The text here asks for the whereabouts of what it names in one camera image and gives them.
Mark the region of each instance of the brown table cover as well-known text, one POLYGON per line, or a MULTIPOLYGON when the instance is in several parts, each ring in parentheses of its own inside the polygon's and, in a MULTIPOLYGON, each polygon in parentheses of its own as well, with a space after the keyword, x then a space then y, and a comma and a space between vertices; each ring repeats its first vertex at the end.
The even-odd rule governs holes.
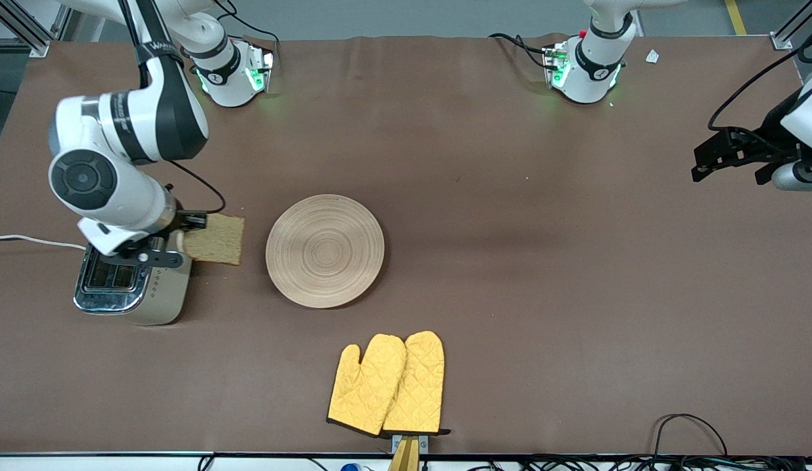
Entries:
MULTIPOLYGON (((687 411, 732 453, 812 454, 812 194, 758 187, 754 166, 689 174, 711 111, 778 57, 765 37, 636 39, 618 86, 576 105, 495 39, 283 43, 276 95, 200 94, 211 139, 188 166, 247 227, 241 266, 194 266, 179 322, 79 313, 80 251, 0 243, 0 451, 387 450, 325 423, 340 351, 431 329, 453 430, 434 452, 645 453, 658 418, 687 411), (387 238, 378 283, 333 310, 282 297, 263 257, 278 215, 322 193, 387 238)), ((786 63, 720 124, 758 125, 799 83, 786 63)), ((128 44, 29 63, 0 234, 84 242, 48 187, 48 123, 64 96, 134 86, 128 44)), ((145 170, 215 205, 172 166, 145 170)), ((718 448, 677 421, 662 451, 718 448)))

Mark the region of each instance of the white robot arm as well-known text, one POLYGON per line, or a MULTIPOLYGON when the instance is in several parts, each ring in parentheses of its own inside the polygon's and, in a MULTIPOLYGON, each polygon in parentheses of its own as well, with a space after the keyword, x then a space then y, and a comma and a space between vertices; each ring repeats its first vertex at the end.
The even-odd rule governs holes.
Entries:
MULTIPOLYGON (((193 158, 208 140, 208 125, 154 2, 118 3, 130 19, 142 89, 62 99, 49 136, 50 187, 82 215, 77 226, 104 256, 204 223, 179 211, 169 190, 136 167, 193 158)), ((159 266, 177 263, 181 255, 173 253, 159 266)))
MULTIPOLYGON (((65 6, 126 24, 115 0, 60 0, 65 6)), ((212 0, 158 0, 170 36, 196 65, 202 88, 221 107, 240 107, 264 92, 272 53, 246 41, 229 39, 216 18, 205 13, 212 0)))
POLYGON ((546 82, 578 103, 594 103, 615 86, 624 52, 636 35, 636 9, 662 9, 686 0, 583 0, 591 25, 546 51, 546 82))
POLYGON ((694 149, 696 166, 690 170, 695 182, 716 170, 763 163, 755 172, 758 184, 773 182, 779 190, 812 191, 812 74, 800 89, 774 107, 761 126, 750 131, 740 126, 715 126, 717 116, 762 75, 780 63, 798 57, 812 63, 805 51, 812 46, 812 35, 795 50, 750 78, 727 99, 711 117, 708 128, 716 131, 694 149))

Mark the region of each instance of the quilted fabric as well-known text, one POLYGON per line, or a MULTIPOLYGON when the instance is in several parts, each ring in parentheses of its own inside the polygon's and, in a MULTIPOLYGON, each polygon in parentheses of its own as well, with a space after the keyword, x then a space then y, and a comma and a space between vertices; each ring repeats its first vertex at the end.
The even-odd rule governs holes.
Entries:
POLYGON ((389 432, 437 433, 444 393, 444 345, 434 332, 406 340, 406 367, 382 429, 389 432))
POLYGON ((379 435, 406 364, 399 337, 376 334, 360 363, 358 345, 342 351, 327 420, 369 435, 379 435))

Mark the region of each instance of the round wooden tray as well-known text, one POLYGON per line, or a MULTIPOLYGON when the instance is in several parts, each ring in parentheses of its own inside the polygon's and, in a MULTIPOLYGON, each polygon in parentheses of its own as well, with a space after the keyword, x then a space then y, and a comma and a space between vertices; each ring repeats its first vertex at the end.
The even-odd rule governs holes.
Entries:
POLYGON ((373 283, 385 242, 373 214, 356 201, 319 194, 277 218, 266 242, 266 265, 284 296, 307 307, 336 307, 373 283))

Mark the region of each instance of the gray floor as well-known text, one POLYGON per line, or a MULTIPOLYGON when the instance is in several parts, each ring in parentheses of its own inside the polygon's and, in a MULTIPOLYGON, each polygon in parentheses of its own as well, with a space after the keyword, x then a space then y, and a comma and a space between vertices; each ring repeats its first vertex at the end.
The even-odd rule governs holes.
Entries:
MULTIPOLYGON (((747 33, 768 33, 788 19, 804 0, 737 0, 747 33)), ((576 33, 589 24, 588 9, 580 0, 235 0, 248 22, 284 40, 345 39, 354 36, 434 35, 484 37, 510 33, 526 37, 550 32, 576 33)), ((211 11, 220 15, 220 9, 211 11)), ((734 35, 724 0, 689 0, 671 9, 641 13, 648 36, 734 35)), ((258 33, 223 19, 233 35, 258 33)), ((128 41, 125 27, 80 16, 74 23, 80 40, 128 41)), ((812 24, 800 31, 803 38, 812 24)), ((27 56, 0 54, 0 89, 17 90, 27 56)), ((804 73, 809 65, 802 65, 804 73)), ((0 93, 0 130, 13 96, 0 93)))

